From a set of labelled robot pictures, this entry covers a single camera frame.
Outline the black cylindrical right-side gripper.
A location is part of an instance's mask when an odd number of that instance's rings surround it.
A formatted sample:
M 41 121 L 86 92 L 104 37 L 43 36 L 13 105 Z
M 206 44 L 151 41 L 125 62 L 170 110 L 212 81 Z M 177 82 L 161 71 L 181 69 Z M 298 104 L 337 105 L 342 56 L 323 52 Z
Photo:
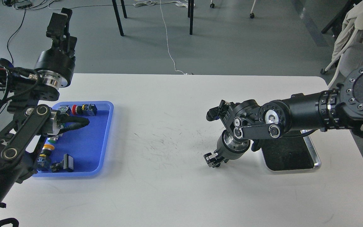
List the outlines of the black cylindrical right-side gripper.
M 251 145 L 250 140 L 238 141 L 227 131 L 223 131 L 216 144 L 216 150 L 204 155 L 204 159 L 209 167 L 218 168 L 221 163 L 240 158 Z

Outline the black cylindrical left-side gripper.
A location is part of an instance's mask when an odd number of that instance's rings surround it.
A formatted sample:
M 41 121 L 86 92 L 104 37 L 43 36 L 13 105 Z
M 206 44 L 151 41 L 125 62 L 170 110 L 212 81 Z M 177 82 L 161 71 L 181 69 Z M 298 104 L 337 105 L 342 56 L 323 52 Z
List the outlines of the black cylindrical left-side gripper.
M 61 51 L 43 51 L 35 70 L 42 76 L 43 84 L 55 89 L 65 88 L 71 84 L 75 68 L 75 46 L 77 38 L 70 36 L 69 23 L 72 9 L 62 8 L 61 13 L 52 13 L 46 31 L 46 37 L 62 40 Z

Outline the black right-side robot arm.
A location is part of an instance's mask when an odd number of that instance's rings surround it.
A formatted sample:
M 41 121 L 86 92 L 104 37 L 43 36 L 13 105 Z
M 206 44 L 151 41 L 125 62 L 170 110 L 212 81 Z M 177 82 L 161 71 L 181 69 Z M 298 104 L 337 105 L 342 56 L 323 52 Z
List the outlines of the black right-side robot arm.
M 306 137 L 316 130 L 349 129 L 363 138 L 363 66 L 333 89 L 258 105 L 255 100 L 226 102 L 209 109 L 206 119 L 220 119 L 225 130 L 214 153 L 204 159 L 209 167 L 240 158 L 249 148 L 258 151 L 267 142 Z

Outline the black left-side robot arm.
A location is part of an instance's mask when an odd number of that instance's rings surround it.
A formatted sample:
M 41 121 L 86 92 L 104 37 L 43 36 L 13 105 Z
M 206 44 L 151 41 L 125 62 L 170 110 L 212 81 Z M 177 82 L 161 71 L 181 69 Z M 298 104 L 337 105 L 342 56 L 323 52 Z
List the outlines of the black left-side robot arm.
M 75 68 L 77 39 L 69 33 L 72 10 L 63 8 L 53 13 L 46 36 L 52 40 L 43 51 L 34 69 L 13 66 L 0 59 L 0 208 L 3 199 L 15 183 L 37 173 L 37 160 L 46 138 L 89 125 L 89 119 L 70 116 L 54 110 L 40 100 L 56 101 L 59 89 L 68 87 Z M 0 227 L 15 218 L 0 221 Z

